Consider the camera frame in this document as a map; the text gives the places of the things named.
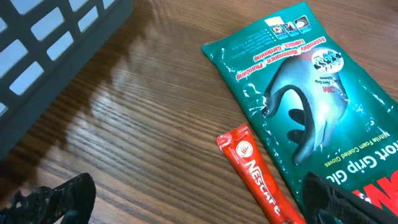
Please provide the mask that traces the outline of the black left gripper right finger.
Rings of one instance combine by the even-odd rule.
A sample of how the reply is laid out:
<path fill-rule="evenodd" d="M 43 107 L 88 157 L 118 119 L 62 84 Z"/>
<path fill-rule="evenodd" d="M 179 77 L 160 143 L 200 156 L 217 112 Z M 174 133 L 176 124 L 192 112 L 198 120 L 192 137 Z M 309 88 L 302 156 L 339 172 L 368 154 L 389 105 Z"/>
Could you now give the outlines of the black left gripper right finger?
<path fill-rule="evenodd" d="M 339 185 L 308 172 L 302 182 L 305 220 L 310 224 L 390 224 L 392 215 L 355 196 Z"/>

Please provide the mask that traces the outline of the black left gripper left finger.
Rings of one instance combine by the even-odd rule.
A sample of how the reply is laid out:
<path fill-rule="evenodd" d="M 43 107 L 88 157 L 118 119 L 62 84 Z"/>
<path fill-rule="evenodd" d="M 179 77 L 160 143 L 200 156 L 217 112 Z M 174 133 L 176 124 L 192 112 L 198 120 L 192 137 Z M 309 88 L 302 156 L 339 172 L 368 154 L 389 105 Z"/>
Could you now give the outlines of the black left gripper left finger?
<path fill-rule="evenodd" d="M 11 206 L 1 209 L 1 223 L 88 223 L 95 198 L 92 176 L 82 173 L 53 189 L 41 186 L 27 196 L 17 192 Z"/>

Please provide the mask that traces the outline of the green 3M glove packet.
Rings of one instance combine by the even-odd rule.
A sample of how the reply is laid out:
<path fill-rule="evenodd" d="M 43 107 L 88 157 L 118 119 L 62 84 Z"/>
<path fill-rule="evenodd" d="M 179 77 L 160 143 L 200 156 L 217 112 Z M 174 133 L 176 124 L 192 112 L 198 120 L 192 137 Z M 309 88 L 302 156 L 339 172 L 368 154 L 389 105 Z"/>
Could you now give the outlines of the green 3M glove packet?
<path fill-rule="evenodd" d="M 397 103 L 328 36 L 307 3 L 202 50 L 300 208 L 303 178 L 314 172 L 397 213 Z"/>

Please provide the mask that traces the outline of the red snack stick packet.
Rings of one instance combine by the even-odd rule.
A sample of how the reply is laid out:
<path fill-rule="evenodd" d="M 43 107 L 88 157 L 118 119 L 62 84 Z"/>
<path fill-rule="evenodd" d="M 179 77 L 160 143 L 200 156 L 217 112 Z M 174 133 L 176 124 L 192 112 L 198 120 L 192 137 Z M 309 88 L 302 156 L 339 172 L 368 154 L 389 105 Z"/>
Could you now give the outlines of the red snack stick packet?
<path fill-rule="evenodd" d="M 305 223 L 277 185 L 248 125 L 218 136 L 216 143 L 270 223 Z"/>

